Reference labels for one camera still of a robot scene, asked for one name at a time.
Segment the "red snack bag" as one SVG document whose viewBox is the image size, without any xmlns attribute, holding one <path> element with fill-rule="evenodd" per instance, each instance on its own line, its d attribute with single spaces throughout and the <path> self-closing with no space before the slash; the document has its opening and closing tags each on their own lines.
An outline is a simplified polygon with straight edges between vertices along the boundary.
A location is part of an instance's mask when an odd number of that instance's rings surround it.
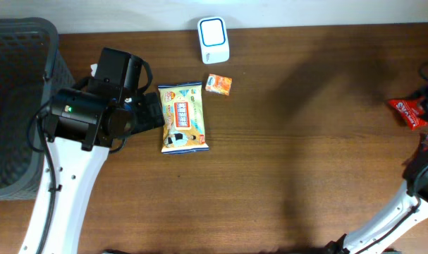
<svg viewBox="0 0 428 254">
<path fill-rule="evenodd" d="M 395 109 L 403 118 L 407 126 L 413 131 L 417 128 L 428 125 L 428 122 L 421 118 L 425 113 L 419 99 L 390 99 L 388 104 L 391 108 Z"/>
</svg>

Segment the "black patterned snack packet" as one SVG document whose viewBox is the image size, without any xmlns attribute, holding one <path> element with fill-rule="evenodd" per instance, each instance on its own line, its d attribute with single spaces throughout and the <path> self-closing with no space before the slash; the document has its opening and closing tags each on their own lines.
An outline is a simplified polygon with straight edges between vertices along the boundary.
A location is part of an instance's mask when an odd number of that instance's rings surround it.
<svg viewBox="0 0 428 254">
<path fill-rule="evenodd" d="M 428 134 L 421 133 L 420 134 L 420 151 L 424 152 L 428 150 Z"/>
</svg>

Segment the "small orange candy packet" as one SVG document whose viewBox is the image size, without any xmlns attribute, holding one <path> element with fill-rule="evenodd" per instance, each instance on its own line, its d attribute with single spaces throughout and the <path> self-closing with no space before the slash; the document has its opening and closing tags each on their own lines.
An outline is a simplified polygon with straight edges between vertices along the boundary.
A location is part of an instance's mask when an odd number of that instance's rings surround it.
<svg viewBox="0 0 428 254">
<path fill-rule="evenodd" d="M 205 85 L 205 90 L 208 92 L 229 96 L 232 81 L 232 78 L 216 74 L 209 74 Z"/>
</svg>

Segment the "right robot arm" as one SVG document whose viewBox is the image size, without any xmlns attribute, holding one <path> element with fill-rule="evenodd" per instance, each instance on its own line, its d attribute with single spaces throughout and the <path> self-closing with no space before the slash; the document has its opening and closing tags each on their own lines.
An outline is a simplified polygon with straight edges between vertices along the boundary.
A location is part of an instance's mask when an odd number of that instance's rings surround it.
<svg viewBox="0 0 428 254">
<path fill-rule="evenodd" d="M 323 253 L 384 253 L 404 233 L 428 219 L 427 134 L 420 135 L 419 145 L 405 165 L 403 182 L 389 204 L 358 230 L 329 242 Z"/>
</svg>

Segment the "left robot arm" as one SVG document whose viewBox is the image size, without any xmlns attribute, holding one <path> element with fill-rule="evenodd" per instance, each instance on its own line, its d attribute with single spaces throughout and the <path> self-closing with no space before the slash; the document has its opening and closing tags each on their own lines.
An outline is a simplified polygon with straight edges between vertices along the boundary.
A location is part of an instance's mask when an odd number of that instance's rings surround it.
<svg viewBox="0 0 428 254">
<path fill-rule="evenodd" d="M 104 48 L 94 75 L 63 88 L 35 114 L 44 155 L 21 253 L 77 253 L 97 176 L 135 134 L 164 125 L 153 75 L 138 56 Z"/>
</svg>

